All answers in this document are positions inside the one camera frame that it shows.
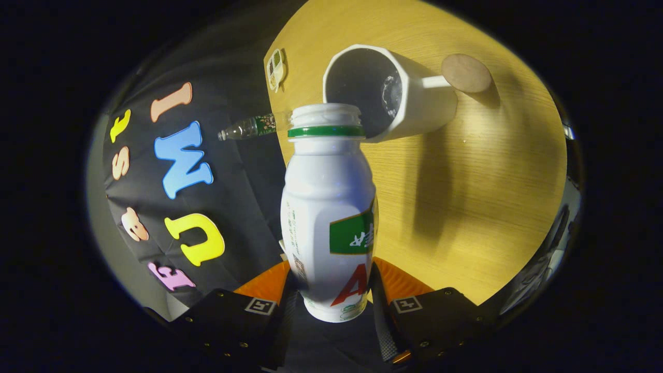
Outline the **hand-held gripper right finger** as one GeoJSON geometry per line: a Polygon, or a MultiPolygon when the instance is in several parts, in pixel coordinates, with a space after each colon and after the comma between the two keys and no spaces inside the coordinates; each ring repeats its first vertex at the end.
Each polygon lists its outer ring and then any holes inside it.
{"type": "Polygon", "coordinates": [[[383,360],[393,366],[432,363],[495,329],[498,313],[452,286],[434,290],[396,265],[372,260],[369,285],[383,360]]]}

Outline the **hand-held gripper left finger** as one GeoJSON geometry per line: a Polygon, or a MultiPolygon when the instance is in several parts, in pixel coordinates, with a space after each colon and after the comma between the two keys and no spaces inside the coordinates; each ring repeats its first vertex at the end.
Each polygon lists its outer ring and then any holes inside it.
{"type": "Polygon", "coordinates": [[[295,275],[283,261],[237,290],[211,291],[171,328],[220,363],[275,371],[285,362],[297,295],[295,275]]]}

